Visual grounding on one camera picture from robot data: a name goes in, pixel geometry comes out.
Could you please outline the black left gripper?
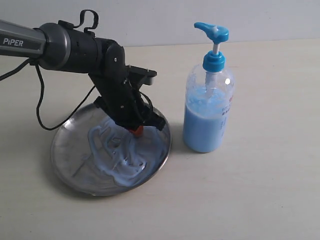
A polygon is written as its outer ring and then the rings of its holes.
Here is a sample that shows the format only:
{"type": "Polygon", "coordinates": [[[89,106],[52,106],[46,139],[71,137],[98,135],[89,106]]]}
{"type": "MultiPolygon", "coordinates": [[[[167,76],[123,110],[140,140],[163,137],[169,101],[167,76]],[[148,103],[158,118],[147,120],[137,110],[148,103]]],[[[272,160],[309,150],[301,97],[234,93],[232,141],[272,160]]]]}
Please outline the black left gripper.
{"type": "Polygon", "coordinates": [[[137,128],[134,131],[134,136],[137,138],[143,135],[144,127],[163,130],[165,126],[163,115],[154,110],[149,118],[151,110],[132,89],[126,77],[117,81],[114,77],[93,73],[88,76],[100,94],[93,104],[103,110],[118,126],[137,128]]]}

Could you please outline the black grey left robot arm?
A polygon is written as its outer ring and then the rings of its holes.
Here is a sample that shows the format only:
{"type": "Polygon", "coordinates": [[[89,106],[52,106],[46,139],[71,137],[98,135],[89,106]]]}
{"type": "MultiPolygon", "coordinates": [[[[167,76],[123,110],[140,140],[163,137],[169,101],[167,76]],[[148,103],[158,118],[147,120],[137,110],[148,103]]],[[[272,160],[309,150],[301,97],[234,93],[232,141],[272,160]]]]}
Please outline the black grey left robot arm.
{"type": "Polygon", "coordinates": [[[2,20],[0,53],[23,57],[37,70],[87,74],[99,92],[95,106],[132,133],[144,126],[162,130],[166,124],[140,91],[142,85],[152,84],[157,72],[127,65],[124,48],[112,39],[78,31],[65,21],[28,28],[2,20]]]}

